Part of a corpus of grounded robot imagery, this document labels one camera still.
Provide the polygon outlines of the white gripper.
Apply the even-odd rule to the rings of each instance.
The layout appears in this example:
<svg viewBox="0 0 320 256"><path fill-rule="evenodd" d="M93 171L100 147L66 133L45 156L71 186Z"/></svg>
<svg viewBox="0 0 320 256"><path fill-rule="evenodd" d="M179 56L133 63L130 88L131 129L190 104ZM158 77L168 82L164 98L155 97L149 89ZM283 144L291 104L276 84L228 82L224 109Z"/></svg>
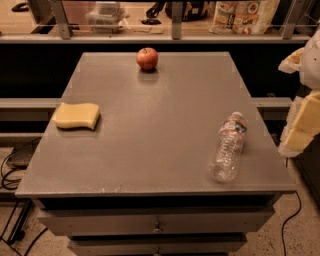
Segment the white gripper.
<svg viewBox="0 0 320 256"><path fill-rule="evenodd" d="M303 85L319 90L320 30L315 32L304 48L297 49L282 60L278 70L288 74L299 72ZM283 157L293 158L302 153L320 133L320 91L312 91L304 98L296 96L286 122L278 151Z"/></svg>

